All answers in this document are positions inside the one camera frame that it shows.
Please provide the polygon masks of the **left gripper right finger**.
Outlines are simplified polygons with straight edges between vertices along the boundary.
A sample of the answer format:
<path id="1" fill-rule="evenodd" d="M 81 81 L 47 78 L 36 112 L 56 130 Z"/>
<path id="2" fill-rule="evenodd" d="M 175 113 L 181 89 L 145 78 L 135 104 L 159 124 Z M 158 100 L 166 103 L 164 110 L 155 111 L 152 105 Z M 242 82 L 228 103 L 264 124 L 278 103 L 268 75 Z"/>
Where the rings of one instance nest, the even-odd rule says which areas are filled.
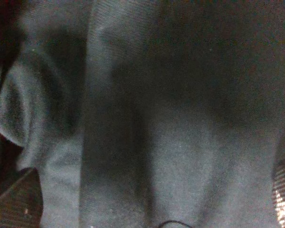
<path id="1" fill-rule="evenodd" d="M 275 169 L 272 201 L 279 226 L 285 228 L 285 160 L 280 161 Z"/>

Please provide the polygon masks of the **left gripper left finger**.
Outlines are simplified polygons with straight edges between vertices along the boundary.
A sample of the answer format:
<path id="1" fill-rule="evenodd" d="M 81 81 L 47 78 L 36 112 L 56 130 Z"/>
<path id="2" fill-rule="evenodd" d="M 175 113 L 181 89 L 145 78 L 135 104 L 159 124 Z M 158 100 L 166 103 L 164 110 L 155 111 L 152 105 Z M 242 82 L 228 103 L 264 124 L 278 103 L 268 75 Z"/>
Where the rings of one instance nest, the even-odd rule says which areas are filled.
<path id="1" fill-rule="evenodd" d="M 42 214 L 37 169 L 22 169 L 0 183 L 0 228 L 39 228 Z"/>

